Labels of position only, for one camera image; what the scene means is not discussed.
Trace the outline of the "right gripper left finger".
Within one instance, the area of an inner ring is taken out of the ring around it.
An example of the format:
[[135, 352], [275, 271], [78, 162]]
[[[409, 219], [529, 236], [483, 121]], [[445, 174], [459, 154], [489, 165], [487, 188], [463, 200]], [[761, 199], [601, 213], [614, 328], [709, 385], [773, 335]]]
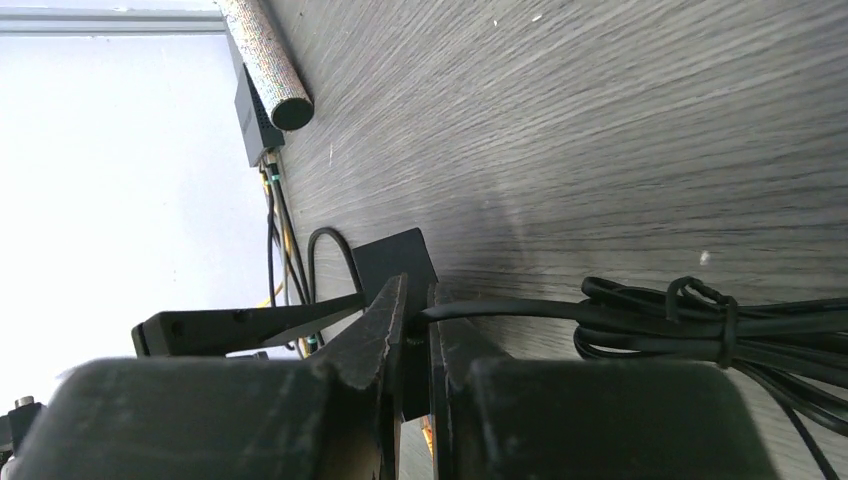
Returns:
[[393, 479], [407, 279], [301, 361], [106, 359], [37, 418], [16, 479]]

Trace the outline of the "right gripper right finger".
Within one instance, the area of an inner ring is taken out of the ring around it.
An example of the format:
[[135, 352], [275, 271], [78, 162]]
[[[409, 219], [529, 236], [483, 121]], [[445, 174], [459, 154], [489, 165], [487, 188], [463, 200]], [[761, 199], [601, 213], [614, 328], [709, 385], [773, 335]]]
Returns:
[[439, 479], [774, 479], [744, 400], [693, 363], [520, 360], [429, 328]]

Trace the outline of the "small black TP-Link switch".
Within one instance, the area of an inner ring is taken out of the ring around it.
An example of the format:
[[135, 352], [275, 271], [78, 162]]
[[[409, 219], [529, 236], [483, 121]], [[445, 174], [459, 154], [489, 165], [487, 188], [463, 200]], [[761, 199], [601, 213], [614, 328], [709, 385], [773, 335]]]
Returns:
[[139, 357], [200, 356], [281, 346], [365, 308], [349, 294], [307, 305], [160, 312], [131, 330]]

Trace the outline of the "black power adapter with cord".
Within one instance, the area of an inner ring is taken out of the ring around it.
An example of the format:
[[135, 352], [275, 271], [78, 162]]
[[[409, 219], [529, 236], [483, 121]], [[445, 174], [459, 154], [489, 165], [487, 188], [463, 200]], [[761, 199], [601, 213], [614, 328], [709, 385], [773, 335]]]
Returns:
[[419, 229], [349, 249], [345, 260], [367, 302], [390, 278], [409, 280], [413, 338], [403, 380], [405, 419], [431, 412], [429, 326], [474, 315], [572, 320], [573, 344], [585, 360], [695, 360], [743, 373], [784, 410], [822, 475], [836, 475], [806, 422], [847, 432], [847, 403], [833, 394], [847, 385], [845, 298], [741, 305], [691, 276], [663, 290], [587, 277], [578, 303], [475, 300], [435, 307], [429, 290], [437, 276]]

